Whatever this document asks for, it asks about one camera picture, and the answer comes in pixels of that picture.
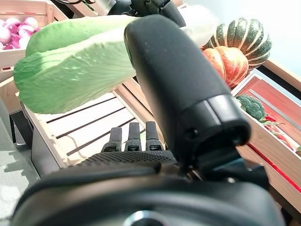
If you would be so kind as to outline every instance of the robotic hand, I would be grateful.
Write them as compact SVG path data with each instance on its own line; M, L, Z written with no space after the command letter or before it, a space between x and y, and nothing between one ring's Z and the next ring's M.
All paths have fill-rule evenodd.
M159 15L124 38L170 151L118 152L116 139L29 187L11 226L284 226L263 167L235 149L250 126L198 47Z
M83 0L55 0L62 4L78 4ZM160 14L173 20L180 27L185 21L171 0L86 0L88 4L96 3L105 15L147 16Z

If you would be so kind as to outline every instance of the wooden crate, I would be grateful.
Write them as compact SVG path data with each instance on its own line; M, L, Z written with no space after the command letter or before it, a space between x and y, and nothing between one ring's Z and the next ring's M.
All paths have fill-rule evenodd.
M32 0L1 0L0 19L6 20L15 17L23 21L27 17L34 17L43 27L53 21L61 21L67 17L51 1ZM4 50L0 52L0 98L3 100L9 113L21 109L16 97L18 92L13 80L13 66L25 57L25 49Z
M140 88L133 79L127 83L131 83L136 89ZM109 141L113 127L123 129L124 149L131 122L140 123L142 146L145 149L145 122L154 121L147 108L123 84L112 92L64 114L37 114L26 106L24 112L34 127L32 157L39 156L33 162L40 174L78 164L99 153ZM157 129L159 139L164 142L160 129ZM52 162L47 160L48 153L53 156ZM57 164L57 167L41 165L45 162L50 165Z

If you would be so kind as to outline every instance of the white vegetable stalk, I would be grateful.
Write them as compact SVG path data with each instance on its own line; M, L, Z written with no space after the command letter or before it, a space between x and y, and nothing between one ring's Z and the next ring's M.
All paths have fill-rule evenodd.
M179 11L186 23L182 30L197 46L204 46L216 31L219 24L217 17L201 5L188 6Z

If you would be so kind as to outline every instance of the wooden slat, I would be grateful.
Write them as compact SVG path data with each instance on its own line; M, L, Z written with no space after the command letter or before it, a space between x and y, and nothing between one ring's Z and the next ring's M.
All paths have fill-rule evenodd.
M0 98L2 99L9 113L15 113L22 109L19 98L16 96L17 92L18 89L15 85L13 77L0 83Z
M277 171L275 171L267 162L264 161L259 155L257 155L248 146L237 147L237 150L241 156L245 159L254 161L256 163L262 163L269 176L270 184L299 212L301 212L301 194L291 186L284 177L282 177Z
M57 21L62 21L68 19L68 17L58 8L54 5L53 10L53 16Z
M12 67L23 57L25 49L4 50L0 52L0 68Z
M59 167L65 168L68 166L67 155L62 151L61 147L58 145L57 139L48 130L47 124L39 120L35 113L29 110L26 106L24 107L26 114L29 116L30 121L36 127L41 137L43 138L45 144L49 148L54 159L58 163Z
M297 74L290 72L288 69L284 68L278 64L273 59L268 59L264 64L266 68L278 75L284 81L294 86L297 90L301 91L301 77Z
M4 71L0 70L0 82L3 82L6 79L9 79L12 76L13 76L13 69L4 70Z
M128 137L128 129L129 129L129 123L122 126L122 142L127 141ZM142 125L140 125L140 131L142 131L144 128ZM85 160L88 157L91 157L93 154L100 153L103 146L109 141L110 135L106 135L101 139L98 139L97 141L91 143L90 145L82 148L78 152L72 154L69 156L69 164L75 165L80 163L81 161ZM145 141L141 141L141 144L143 147L145 147Z
M150 114L150 112L144 107L144 105L137 102L136 98L130 92L128 92L128 90L123 85L119 85L115 89L115 91L126 102L126 104L129 106L129 108L131 108L136 113L136 115L138 115L138 117L140 119L142 119L143 122L156 121L154 119L154 117L152 116L152 114ZM156 124L156 126L157 126L159 140L162 143L164 143L163 134L162 134L159 126L157 124Z
M110 131L112 127L116 127L132 118L133 115L127 109L123 109L91 125L70 133L57 141L61 146L61 149L66 153L69 153Z
M250 143L301 187L301 161L282 142L267 131L257 120L242 110L251 128Z
M44 1L26 1L26 0L1 0L1 13L42 13L46 14L46 4Z
M94 13L88 6L86 6L83 2L76 5L67 5L69 9L71 9L76 15L83 16L98 16Z
M78 113L69 115L62 119L48 124L49 130L56 137L68 131L79 128L94 120L98 120L111 112L124 108L123 104L117 99L104 102Z
M106 101L106 100L114 98L114 97L115 97L114 94L106 93L106 94L102 95L101 97L99 97L95 100L91 100L91 101L89 101L89 102L87 102L87 103L85 103L85 104L83 104L83 105L81 105L77 108L74 108L74 109L72 109L72 110L70 110L66 113L62 113L62 114L36 114L36 115L40 120L48 122L48 121L52 121L52 120L64 117L64 116L69 115L73 112L80 111L80 110L82 110L84 108L87 108L87 107L90 107L92 105L96 105L96 104L98 104L102 101Z
M143 94L140 85L134 80L134 79L129 79L126 80L123 85L143 104L143 106L150 112L151 107L149 103L146 100L145 95Z
M47 13L47 24L52 23L55 18L53 16L54 14L54 5L51 1L46 1L46 13Z
M99 16L106 15L105 9L104 8L100 8L97 3L93 3L90 6L98 13Z
M27 17L33 17L38 21L39 27L44 27L47 25L47 17L46 15L31 15L31 14L1 14L1 20L7 20L10 17L17 18L20 21L24 21Z

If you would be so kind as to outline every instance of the produce display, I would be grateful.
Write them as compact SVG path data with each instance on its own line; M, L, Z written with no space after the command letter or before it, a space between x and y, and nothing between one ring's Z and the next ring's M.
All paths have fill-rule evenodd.
M259 121L268 131L275 135L282 143L284 143L290 150L295 152L297 155L300 154L301 147L299 150L295 150L289 140L286 138L286 134L283 133L277 125L280 124L272 116L265 113L264 107L260 100L243 94L236 97L241 104L241 108L246 111L250 116Z
M40 30L38 21L33 17L22 23L16 18L0 20L0 51L26 48L30 37Z
M238 48L218 46L205 49L204 54L231 89L236 87L248 72L248 60Z
M219 25L203 49L217 46L239 48L248 59L251 71L268 59L272 42L260 21L241 17Z
M187 25L181 29L198 46L207 43L216 24L210 11L199 13L202 8L180 11ZM20 100L35 113L64 113L135 76L124 29L137 19L126 15L84 17L44 27L31 37L26 57L14 68Z

